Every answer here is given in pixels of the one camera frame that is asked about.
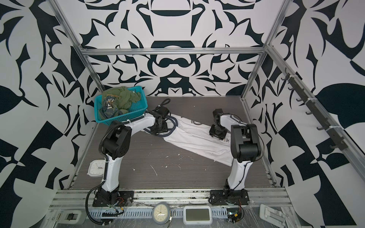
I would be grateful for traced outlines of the teal plastic basket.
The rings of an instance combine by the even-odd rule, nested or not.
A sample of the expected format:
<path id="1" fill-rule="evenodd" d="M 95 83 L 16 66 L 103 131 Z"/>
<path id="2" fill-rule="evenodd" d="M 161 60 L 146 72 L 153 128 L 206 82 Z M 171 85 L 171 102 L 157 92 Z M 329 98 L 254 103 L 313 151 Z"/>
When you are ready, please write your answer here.
<path id="1" fill-rule="evenodd" d="M 142 116 L 148 108 L 147 100 L 146 100 L 142 87 L 140 87 L 140 86 L 130 87 L 130 88 L 128 88 L 128 90 L 140 92 L 141 101 L 133 104 L 131 106 L 131 108 L 129 109 L 129 113 L 121 115 L 121 116 L 117 116 L 117 117 L 112 117 L 112 118 L 106 119 L 106 120 L 102 120 L 98 113 L 99 109 L 101 108 L 102 95 L 97 96 L 95 99 L 95 105 L 94 105 L 94 113 L 95 113 L 96 122 L 110 125 L 113 121 L 124 122 L 124 121 L 132 120 L 134 118 Z"/>

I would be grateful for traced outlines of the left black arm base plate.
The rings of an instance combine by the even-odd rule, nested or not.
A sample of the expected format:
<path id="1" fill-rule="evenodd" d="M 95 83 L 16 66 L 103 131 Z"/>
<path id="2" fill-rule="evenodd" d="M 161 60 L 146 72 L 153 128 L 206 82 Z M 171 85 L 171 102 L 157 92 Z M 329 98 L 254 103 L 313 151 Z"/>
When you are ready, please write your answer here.
<path id="1" fill-rule="evenodd" d="M 113 191 L 107 192 L 100 189 L 94 197 L 93 207 L 107 207 L 109 205 L 123 207 L 134 200 L 134 191 Z"/>

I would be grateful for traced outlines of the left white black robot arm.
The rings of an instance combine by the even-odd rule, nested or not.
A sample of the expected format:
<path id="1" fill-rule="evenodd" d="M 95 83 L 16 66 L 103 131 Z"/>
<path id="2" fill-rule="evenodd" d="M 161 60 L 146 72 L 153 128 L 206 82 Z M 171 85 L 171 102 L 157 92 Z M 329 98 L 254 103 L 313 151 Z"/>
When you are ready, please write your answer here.
<path id="1" fill-rule="evenodd" d="M 129 151 L 134 134 L 145 131 L 157 137 L 167 137 L 174 132 L 177 126 L 176 118 L 172 117 L 170 111 L 163 106 L 131 120 L 113 121 L 98 149 L 106 163 L 102 183 L 98 187 L 99 193 L 108 197 L 117 194 L 121 162 Z"/>

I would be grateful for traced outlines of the white tank top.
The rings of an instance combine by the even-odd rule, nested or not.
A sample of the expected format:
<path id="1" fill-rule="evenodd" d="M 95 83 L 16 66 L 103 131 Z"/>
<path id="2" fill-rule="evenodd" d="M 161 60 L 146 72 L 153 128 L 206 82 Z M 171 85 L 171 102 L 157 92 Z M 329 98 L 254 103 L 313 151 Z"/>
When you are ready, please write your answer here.
<path id="1" fill-rule="evenodd" d="M 209 158 L 215 162 L 232 166 L 231 134 L 227 133 L 223 140 L 209 135 L 210 126 L 196 125 L 192 120 L 172 115 L 177 120 L 177 127 L 168 135 L 162 134 L 163 139 L 179 148 Z"/>

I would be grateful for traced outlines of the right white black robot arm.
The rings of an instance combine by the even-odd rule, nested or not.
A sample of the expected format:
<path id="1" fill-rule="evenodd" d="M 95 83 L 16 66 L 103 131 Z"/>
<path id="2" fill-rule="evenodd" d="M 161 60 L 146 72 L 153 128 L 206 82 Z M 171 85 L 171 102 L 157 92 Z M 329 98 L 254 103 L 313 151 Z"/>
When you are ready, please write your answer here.
<path id="1" fill-rule="evenodd" d="M 213 111 L 213 119 L 209 131 L 211 137 L 224 140 L 227 134 L 231 136 L 233 164 L 223 192 L 226 198 L 237 196 L 245 189 L 250 166 L 263 156 L 260 135 L 255 124 L 245 123 L 237 115 L 225 113 L 222 109 Z"/>

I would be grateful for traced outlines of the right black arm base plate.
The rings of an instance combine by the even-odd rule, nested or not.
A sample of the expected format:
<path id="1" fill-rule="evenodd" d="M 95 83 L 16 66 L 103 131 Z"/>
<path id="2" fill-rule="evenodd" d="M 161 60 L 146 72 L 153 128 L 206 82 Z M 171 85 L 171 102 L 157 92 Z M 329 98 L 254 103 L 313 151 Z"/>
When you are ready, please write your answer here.
<path id="1" fill-rule="evenodd" d="M 224 191 L 224 190 L 211 190 L 208 202 L 214 206 L 222 205 L 248 205 L 250 198 L 248 192 L 243 190 L 238 191 Z"/>

